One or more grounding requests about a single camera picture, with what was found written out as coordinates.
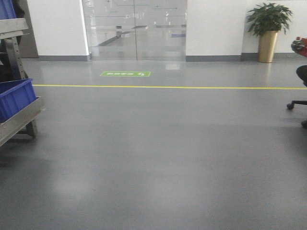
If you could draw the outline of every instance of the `wall baseboard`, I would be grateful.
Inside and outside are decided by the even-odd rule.
[[[274,59],[305,59],[296,53],[275,53]],[[257,60],[258,53],[242,53],[241,55],[220,55],[220,56],[186,56],[187,62],[211,62],[211,61],[249,61]]]
[[[186,56],[187,62],[241,61],[241,55]]]
[[[242,53],[241,61],[257,60],[258,53]],[[305,59],[305,57],[296,53],[275,53],[274,59]]]
[[[89,61],[91,55],[87,56],[39,56],[39,61]]]

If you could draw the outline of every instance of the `glass wall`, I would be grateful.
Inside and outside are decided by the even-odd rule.
[[[187,0],[83,0],[93,59],[185,60]]]

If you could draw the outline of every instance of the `metal rack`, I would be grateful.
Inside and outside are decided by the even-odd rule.
[[[17,36],[28,33],[28,26],[24,18],[0,20],[0,39],[4,39],[11,69],[15,80],[26,79],[26,75],[18,48]],[[42,98],[37,99],[19,111],[13,117],[0,124],[0,146],[16,133],[28,134],[33,138],[37,135],[34,118],[43,111]]]

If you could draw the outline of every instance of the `blue plastic bin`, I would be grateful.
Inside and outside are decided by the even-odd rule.
[[[0,0],[0,20],[16,18],[12,0]]]
[[[0,123],[36,100],[32,79],[0,83]]]

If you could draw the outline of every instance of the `yellow floor line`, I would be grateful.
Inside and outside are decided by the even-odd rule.
[[[201,86],[154,86],[154,85],[60,85],[33,84],[36,87],[79,87],[79,88],[149,88],[149,89],[192,89],[192,90],[306,90],[306,87],[201,87]]]

